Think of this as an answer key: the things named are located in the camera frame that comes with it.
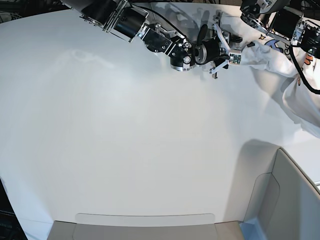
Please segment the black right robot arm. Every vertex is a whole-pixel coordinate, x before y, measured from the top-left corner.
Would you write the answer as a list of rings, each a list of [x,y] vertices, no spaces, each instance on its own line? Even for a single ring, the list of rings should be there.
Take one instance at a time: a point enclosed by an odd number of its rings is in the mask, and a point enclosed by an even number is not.
[[[243,61],[239,47],[243,39],[222,27],[222,11],[216,13],[211,27],[203,24],[196,40],[191,40],[160,13],[131,0],[64,0],[62,3],[106,33],[128,42],[141,39],[149,51],[167,55],[171,68],[179,72],[211,64],[209,73],[217,77],[220,69],[239,66]]]

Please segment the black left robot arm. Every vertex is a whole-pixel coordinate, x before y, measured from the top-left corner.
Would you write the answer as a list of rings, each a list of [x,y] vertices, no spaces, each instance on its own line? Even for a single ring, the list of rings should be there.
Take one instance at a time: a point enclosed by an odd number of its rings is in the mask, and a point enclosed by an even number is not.
[[[288,45],[288,51],[297,72],[307,89],[319,95],[300,68],[294,48],[320,58],[320,25],[304,16],[298,9],[290,7],[289,0],[243,0],[240,6],[241,20],[257,31]]]

